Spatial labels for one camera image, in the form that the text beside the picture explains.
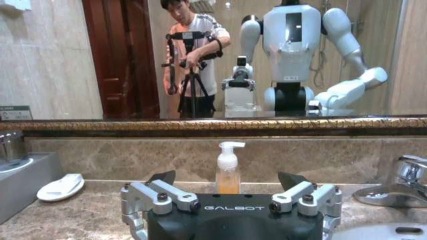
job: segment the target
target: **man's hand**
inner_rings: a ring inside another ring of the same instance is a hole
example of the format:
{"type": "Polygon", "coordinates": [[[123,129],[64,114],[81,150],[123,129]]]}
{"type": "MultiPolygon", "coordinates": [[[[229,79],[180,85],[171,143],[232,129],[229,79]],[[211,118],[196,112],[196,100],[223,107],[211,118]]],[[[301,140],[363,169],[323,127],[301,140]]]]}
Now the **man's hand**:
{"type": "Polygon", "coordinates": [[[168,80],[164,80],[164,81],[163,81],[163,85],[164,85],[164,92],[165,92],[165,94],[167,94],[167,95],[171,95],[171,94],[169,94],[169,88],[171,88],[171,83],[169,83],[169,81],[168,81],[168,80]]]}
{"type": "Polygon", "coordinates": [[[201,57],[201,55],[200,55],[200,51],[199,51],[199,48],[197,48],[192,52],[188,53],[187,57],[180,59],[180,61],[187,61],[185,68],[196,67],[197,64],[199,64],[200,57],[201,57]]]}

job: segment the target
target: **gold mirror frame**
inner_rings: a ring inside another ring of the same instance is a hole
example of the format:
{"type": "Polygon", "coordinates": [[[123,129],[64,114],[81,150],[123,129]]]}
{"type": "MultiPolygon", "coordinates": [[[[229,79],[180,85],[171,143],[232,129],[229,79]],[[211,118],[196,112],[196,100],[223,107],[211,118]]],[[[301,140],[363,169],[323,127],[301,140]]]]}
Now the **gold mirror frame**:
{"type": "Polygon", "coordinates": [[[260,137],[427,135],[427,116],[0,122],[36,137],[260,137]]]}

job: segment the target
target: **wooden door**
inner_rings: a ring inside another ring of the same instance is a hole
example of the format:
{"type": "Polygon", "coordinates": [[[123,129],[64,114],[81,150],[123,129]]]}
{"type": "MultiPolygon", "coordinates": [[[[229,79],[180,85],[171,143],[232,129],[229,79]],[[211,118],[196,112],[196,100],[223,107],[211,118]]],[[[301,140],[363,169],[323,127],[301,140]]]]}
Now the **wooden door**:
{"type": "Polygon", "coordinates": [[[83,8],[104,118],[159,118],[147,0],[83,0],[83,8]]]}

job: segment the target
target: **marble countertop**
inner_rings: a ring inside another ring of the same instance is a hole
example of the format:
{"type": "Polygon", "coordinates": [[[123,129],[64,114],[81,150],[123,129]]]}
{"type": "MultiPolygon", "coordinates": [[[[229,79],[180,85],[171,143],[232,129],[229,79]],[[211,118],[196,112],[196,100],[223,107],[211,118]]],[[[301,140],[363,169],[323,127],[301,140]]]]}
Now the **marble countertop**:
{"type": "MultiPolygon", "coordinates": [[[[120,188],[124,182],[85,181],[83,190],[55,203],[37,200],[0,225],[0,240],[129,240],[129,228],[121,222],[120,188]]],[[[212,183],[177,182],[179,188],[212,193],[212,183]]],[[[427,223],[427,209],[396,209],[356,202],[351,194],[365,185],[340,185],[343,191],[339,230],[377,223],[427,223]]],[[[247,194],[280,193],[280,184],[244,183],[247,194]]]]}

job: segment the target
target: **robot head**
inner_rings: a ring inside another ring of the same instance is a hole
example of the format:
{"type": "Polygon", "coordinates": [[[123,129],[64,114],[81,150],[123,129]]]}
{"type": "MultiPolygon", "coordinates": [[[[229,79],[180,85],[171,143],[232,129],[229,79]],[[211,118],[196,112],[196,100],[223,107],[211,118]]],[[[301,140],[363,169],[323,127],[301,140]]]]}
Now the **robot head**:
{"type": "Polygon", "coordinates": [[[300,5],[300,0],[281,0],[280,6],[300,5]]]}

